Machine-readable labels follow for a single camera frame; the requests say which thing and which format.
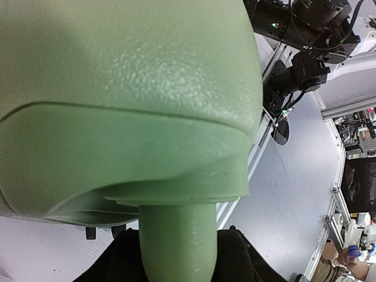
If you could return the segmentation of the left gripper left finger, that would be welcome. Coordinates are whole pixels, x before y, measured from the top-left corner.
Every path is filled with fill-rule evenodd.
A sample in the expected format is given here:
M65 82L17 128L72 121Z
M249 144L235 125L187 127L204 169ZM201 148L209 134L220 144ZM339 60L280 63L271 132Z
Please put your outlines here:
M122 231L99 258L76 281L135 281L147 280L142 263L139 232Z

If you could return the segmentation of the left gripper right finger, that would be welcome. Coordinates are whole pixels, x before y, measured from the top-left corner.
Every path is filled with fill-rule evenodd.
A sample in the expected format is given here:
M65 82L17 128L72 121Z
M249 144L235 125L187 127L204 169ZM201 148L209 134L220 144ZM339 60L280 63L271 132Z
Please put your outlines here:
M217 232L213 281L286 281L270 267L240 230Z

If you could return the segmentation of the green hard-shell suitcase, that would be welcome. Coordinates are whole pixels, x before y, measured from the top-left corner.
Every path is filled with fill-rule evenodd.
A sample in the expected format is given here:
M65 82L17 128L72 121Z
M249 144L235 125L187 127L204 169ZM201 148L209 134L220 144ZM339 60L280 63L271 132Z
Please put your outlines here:
M242 1L2 1L1 216L136 219L147 281L210 281L262 88Z

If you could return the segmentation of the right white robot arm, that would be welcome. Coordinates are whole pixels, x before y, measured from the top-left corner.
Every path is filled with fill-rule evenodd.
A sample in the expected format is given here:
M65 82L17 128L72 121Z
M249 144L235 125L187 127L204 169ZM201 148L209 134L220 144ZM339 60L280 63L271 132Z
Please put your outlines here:
M358 1L245 1L255 33L298 50L292 65L272 76L278 93L310 92L325 84L329 64L355 55L365 38L356 31L362 22Z

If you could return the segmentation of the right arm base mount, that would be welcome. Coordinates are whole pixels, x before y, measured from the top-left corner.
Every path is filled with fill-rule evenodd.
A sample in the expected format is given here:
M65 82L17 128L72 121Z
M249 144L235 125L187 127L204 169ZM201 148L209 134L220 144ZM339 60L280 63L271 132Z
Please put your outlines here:
M272 117L278 117L294 107L306 93L325 84L329 73L330 68L322 59L305 52L294 55L290 67L278 60L263 87L264 108Z

